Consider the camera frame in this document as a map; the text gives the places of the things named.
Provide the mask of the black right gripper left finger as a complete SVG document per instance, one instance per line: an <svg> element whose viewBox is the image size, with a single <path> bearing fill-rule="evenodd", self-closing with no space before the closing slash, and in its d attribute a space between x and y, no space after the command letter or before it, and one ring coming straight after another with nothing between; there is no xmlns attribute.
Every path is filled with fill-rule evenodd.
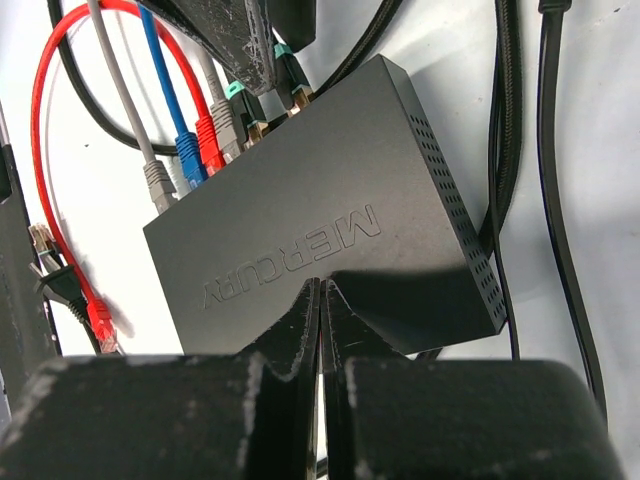
<svg viewBox="0 0 640 480"><path fill-rule="evenodd" d="M59 358L1 439L5 479L312 479L321 283L234 355Z"/></svg>

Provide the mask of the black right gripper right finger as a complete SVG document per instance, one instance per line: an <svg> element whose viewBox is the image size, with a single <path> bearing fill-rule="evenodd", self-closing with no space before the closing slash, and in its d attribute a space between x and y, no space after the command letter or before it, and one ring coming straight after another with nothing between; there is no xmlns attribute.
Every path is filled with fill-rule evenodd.
<svg viewBox="0 0 640 480"><path fill-rule="evenodd" d="M411 360L321 285L332 479L620 479L605 421L569 367Z"/></svg>

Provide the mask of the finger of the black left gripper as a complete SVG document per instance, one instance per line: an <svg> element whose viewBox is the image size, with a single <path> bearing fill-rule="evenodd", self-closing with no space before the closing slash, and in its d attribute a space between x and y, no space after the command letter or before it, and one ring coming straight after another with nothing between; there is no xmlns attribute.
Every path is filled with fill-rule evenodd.
<svg viewBox="0 0 640 480"><path fill-rule="evenodd" d="M149 0L142 5L211 55L260 96L276 87L268 4L258 0Z"/></svg>
<svg viewBox="0 0 640 480"><path fill-rule="evenodd" d="M268 0L269 18L273 28L297 53L316 39L316 0Z"/></svg>

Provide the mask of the black cable teal boot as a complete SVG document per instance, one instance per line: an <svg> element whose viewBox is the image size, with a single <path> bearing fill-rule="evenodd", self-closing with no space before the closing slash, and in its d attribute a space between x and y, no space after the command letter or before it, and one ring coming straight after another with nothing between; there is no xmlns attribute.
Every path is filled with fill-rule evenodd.
<svg viewBox="0 0 640 480"><path fill-rule="evenodd" d="M283 43L274 46L276 66L276 92L287 116L306 108L314 97L310 82L290 47Z"/></svg>

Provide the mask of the black network switch box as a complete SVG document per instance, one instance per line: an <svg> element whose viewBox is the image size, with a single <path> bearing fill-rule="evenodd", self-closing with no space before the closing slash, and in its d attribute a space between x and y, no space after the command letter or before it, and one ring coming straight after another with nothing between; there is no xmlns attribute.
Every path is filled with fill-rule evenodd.
<svg viewBox="0 0 640 480"><path fill-rule="evenodd" d="M144 230L183 350L235 353L329 279L404 354L496 335L499 285L409 75L376 56Z"/></svg>

